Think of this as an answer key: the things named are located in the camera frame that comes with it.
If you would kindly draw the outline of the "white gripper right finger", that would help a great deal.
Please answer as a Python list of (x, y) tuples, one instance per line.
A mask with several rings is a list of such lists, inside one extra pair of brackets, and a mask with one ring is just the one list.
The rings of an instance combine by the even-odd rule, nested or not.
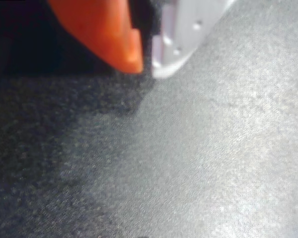
[(166, 79), (175, 74), (233, 3), (233, 0), (171, 0), (164, 4), (160, 33), (152, 38), (152, 77)]

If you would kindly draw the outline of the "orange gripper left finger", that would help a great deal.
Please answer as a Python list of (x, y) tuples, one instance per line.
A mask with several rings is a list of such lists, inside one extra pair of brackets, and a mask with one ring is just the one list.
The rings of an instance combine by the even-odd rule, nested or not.
[(50, 0), (62, 27), (107, 64), (123, 73), (144, 68), (141, 33), (132, 27), (126, 0)]

